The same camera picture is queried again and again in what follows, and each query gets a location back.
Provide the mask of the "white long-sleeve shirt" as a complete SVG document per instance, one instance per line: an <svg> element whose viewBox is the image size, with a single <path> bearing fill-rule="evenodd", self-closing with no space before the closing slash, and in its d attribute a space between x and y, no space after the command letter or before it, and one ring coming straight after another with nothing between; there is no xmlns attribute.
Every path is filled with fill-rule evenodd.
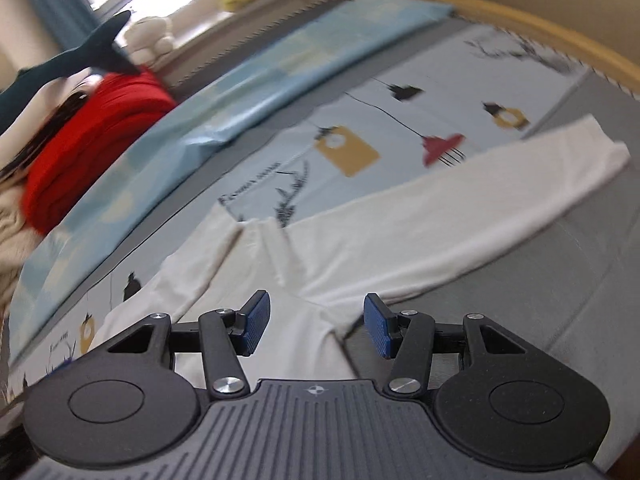
<svg viewBox="0 0 640 480"><path fill-rule="evenodd" d="M405 300L501 256L616 176L630 157L592 117L279 226L213 207L160 270L106 316L96 342L162 312L194 322L258 289L271 316L262 378L350 379L342 338L374 292Z"/></svg>

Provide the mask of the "grey printed bed cover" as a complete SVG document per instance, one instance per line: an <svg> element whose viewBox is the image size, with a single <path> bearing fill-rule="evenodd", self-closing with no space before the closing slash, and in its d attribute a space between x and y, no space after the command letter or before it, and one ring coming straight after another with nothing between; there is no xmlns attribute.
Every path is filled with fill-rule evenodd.
<svg viewBox="0 0 640 480"><path fill-rule="evenodd" d="M448 20L306 96L301 112L240 136L168 197L150 236L11 374L19 394L97 346L106 316L140 292L215 206L289 226L493 148L594 118L630 157L618 174L501 256L397 302L452 323L480 311L596 384L611 423L596 461L639 433L639 105L536 42ZM354 377L382 379L360 318L342 338Z"/></svg>

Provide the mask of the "light blue patterned sheet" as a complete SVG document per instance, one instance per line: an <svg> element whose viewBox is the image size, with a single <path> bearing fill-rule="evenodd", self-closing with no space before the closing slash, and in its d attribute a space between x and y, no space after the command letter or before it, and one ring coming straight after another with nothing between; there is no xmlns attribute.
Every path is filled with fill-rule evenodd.
<svg viewBox="0 0 640 480"><path fill-rule="evenodd" d="M346 0L259 50L146 130L24 264L10 307L10 358L25 351L78 285L213 154L322 81L451 11L449 4L427 0Z"/></svg>

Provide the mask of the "cream folded blanket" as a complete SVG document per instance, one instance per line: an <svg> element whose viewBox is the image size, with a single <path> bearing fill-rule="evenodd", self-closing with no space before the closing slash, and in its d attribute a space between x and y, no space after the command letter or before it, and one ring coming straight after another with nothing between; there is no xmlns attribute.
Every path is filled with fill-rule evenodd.
<svg viewBox="0 0 640 480"><path fill-rule="evenodd" d="M1 192L0 292L1 315L6 316L17 281L27 258L40 244L42 236L26 221L21 210L21 185Z"/></svg>

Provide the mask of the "red folded blanket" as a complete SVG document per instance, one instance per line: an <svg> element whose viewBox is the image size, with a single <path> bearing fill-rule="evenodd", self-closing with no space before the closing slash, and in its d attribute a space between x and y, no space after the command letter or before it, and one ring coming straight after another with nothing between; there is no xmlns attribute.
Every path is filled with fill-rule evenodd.
<svg viewBox="0 0 640 480"><path fill-rule="evenodd" d="M105 75L29 168L21 202L27 223L40 235L51 232L112 163L175 107L148 70Z"/></svg>

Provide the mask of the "white folded bedding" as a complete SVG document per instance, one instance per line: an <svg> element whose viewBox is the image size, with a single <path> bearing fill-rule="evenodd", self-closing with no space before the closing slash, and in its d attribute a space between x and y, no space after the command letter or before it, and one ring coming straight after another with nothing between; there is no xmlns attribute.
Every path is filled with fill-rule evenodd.
<svg viewBox="0 0 640 480"><path fill-rule="evenodd" d="M75 92L92 93L103 77L88 68L68 78L45 84L29 101L21 114L1 135L1 166L6 166L39 131L51 115Z"/></svg>

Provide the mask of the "white plush toy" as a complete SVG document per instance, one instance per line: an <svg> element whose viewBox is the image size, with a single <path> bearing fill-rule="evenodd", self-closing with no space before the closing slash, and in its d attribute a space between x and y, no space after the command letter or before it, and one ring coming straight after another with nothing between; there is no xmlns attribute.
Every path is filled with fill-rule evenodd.
<svg viewBox="0 0 640 480"><path fill-rule="evenodd" d="M125 49L134 65L152 66L175 49L169 18L150 16L132 24L124 33Z"/></svg>

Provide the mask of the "dark blue shark plush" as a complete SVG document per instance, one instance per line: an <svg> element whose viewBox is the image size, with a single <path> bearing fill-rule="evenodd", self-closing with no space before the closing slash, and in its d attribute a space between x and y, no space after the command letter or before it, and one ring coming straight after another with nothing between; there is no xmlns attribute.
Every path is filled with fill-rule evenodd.
<svg viewBox="0 0 640 480"><path fill-rule="evenodd" d="M130 18L129 10L119 12L95 29L79 47L20 70L12 84L1 92L1 133L12 126L37 92L55 79L73 76L86 68L124 75L140 73L115 42Z"/></svg>

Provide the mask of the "blue curtain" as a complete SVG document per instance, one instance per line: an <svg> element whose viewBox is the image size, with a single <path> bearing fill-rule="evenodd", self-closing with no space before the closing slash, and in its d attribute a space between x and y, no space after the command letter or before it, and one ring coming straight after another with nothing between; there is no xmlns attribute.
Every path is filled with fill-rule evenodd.
<svg viewBox="0 0 640 480"><path fill-rule="evenodd" d="M28 0L63 50L80 46L99 26L89 0Z"/></svg>

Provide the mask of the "wooden bed frame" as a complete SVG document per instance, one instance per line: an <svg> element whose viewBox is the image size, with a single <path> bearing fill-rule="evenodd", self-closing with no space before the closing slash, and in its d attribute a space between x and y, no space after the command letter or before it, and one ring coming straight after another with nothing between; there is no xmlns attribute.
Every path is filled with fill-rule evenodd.
<svg viewBox="0 0 640 480"><path fill-rule="evenodd" d="M580 32L510 6L486 0L426 0L450 4L462 18L497 26L555 48L590 66L599 76L639 99L639 66Z"/></svg>

